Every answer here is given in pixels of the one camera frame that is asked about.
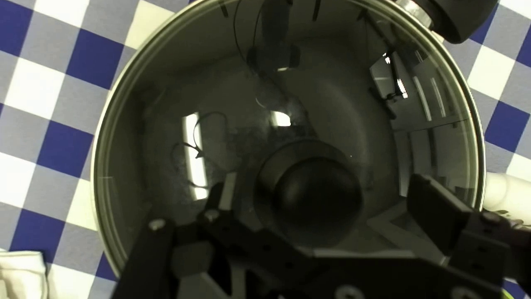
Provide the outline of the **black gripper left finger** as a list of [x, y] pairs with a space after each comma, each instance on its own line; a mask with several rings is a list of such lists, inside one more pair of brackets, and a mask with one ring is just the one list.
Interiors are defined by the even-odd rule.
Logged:
[[310, 299], [308, 258], [268, 229], [250, 229], [220, 209], [225, 183], [183, 226], [152, 218], [137, 234], [112, 299], [183, 299], [183, 282], [203, 276], [223, 299]]

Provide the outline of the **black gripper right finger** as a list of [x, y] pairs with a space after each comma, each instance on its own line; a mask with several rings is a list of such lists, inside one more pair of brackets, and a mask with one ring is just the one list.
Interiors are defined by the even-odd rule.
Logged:
[[442, 289], [451, 299], [500, 299], [504, 279], [531, 294], [529, 229], [504, 216], [462, 203], [444, 184], [412, 175], [406, 211], [446, 256]]

